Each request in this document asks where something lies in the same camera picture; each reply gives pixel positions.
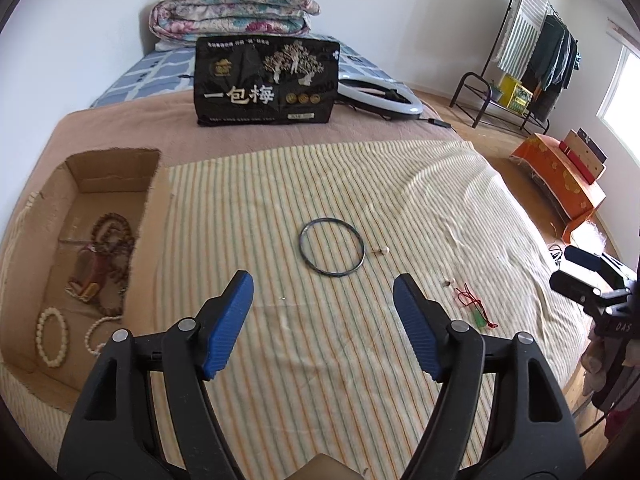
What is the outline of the brown leather watch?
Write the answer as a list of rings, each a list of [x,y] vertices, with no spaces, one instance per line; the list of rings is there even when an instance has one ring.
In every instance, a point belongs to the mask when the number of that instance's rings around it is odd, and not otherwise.
[[[80,248],[74,270],[68,278],[65,291],[73,298],[91,304],[98,300],[110,270],[110,257],[98,251],[93,244]]]

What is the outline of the black thin bangle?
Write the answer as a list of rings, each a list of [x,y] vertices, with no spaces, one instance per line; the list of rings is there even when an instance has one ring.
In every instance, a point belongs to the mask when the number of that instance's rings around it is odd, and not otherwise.
[[[363,236],[342,219],[310,220],[299,231],[297,246],[304,265],[326,278],[346,278],[359,271],[366,260]]]

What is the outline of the orange patterned box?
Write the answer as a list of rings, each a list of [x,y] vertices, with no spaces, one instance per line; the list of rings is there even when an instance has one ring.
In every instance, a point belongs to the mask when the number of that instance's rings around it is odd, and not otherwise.
[[[567,222],[561,240],[570,244],[572,233],[590,220],[605,200],[597,182],[588,183],[553,136],[534,133],[511,154],[511,159],[533,171],[564,212]]]

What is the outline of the yellow striped towel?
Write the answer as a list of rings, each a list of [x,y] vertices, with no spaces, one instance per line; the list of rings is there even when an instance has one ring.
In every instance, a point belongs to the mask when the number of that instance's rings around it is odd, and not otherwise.
[[[544,240],[468,142],[290,146],[164,169],[170,203],[153,325],[136,334],[194,315],[237,270],[253,275],[229,363],[206,386],[248,478],[285,478],[320,453],[368,479],[393,479],[407,466],[438,388],[393,305],[401,273],[465,321],[473,313],[457,291],[469,286],[496,336],[532,334],[558,382],[572,376],[588,318],[552,292]],[[322,217],[363,236],[366,260],[346,278],[314,273],[300,258],[299,231]],[[375,253],[385,246],[388,255]],[[1,394],[55,463],[70,412],[28,393],[2,357]]]

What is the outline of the stacked books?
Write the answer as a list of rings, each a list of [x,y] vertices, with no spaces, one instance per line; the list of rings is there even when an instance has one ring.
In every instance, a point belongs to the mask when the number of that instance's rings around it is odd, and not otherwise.
[[[560,142],[560,150],[589,184],[597,182],[605,172],[604,151],[582,129],[570,130]]]

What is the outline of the open cardboard box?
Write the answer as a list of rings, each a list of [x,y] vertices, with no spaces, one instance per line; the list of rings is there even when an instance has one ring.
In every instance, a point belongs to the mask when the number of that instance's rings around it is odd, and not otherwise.
[[[113,330],[152,328],[170,203],[162,153],[67,157],[30,194],[1,263],[1,356],[39,401],[73,411]]]

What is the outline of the black clothes rack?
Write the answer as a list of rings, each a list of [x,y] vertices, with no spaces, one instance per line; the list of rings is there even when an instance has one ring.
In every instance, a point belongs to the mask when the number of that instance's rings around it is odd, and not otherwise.
[[[472,128],[547,134],[581,62],[579,40],[550,0],[509,0],[482,69],[461,76],[449,106]]]

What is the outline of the pink brown blanket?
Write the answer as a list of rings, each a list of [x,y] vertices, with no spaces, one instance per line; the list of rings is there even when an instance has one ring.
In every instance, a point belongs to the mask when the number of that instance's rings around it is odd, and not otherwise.
[[[454,129],[425,120],[388,120],[346,105],[333,107],[326,124],[202,127],[189,92],[80,110],[49,128],[37,158],[16,166],[16,146],[1,148],[1,231],[6,232],[31,192],[73,154],[108,148],[155,148],[165,166],[284,146],[387,140],[459,140]]]

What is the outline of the yellow green box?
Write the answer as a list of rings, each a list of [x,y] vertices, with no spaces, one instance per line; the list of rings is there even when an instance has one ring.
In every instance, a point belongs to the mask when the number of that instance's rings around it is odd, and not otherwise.
[[[521,81],[514,79],[509,74],[504,74],[500,81],[499,90],[501,96],[498,103],[512,110],[512,112],[523,115],[530,101],[532,100],[533,92],[526,89]]]

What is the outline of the dark hanging clothes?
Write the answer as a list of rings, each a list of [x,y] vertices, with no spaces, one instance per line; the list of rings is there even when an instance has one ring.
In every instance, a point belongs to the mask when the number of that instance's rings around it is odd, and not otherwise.
[[[580,62],[578,40],[556,14],[548,14],[521,79],[524,88],[532,92],[527,110],[538,122],[549,119]]]

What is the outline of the black snack bag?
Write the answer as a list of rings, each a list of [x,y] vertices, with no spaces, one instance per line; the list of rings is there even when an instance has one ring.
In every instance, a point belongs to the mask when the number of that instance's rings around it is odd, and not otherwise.
[[[341,46],[274,35],[196,42],[193,102],[205,127],[325,124],[337,98]]]

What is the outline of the blue checked bed sheet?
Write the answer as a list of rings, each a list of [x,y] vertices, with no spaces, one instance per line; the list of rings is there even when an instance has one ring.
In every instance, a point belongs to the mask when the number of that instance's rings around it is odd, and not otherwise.
[[[373,62],[340,43],[340,74],[371,76],[393,81]],[[182,47],[168,51],[154,51],[145,55],[116,79],[92,104],[102,107],[172,92],[191,90],[195,67],[195,48]]]

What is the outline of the striped hanging towel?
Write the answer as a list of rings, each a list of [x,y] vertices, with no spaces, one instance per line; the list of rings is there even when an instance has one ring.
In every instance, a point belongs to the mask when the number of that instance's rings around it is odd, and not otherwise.
[[[492,62],[505,74],[520,80],[532,58],[542,26],[548,15],[549,0],[513,0],[506,24],[498,37]]]

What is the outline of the folded floral quilt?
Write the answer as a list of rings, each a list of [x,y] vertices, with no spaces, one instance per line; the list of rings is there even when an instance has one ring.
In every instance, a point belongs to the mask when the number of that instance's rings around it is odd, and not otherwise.
[[[150,11],[148,25],[159,40],[193,44],[216,35],[296,36],[320,13],[316,0],[160,0]]]

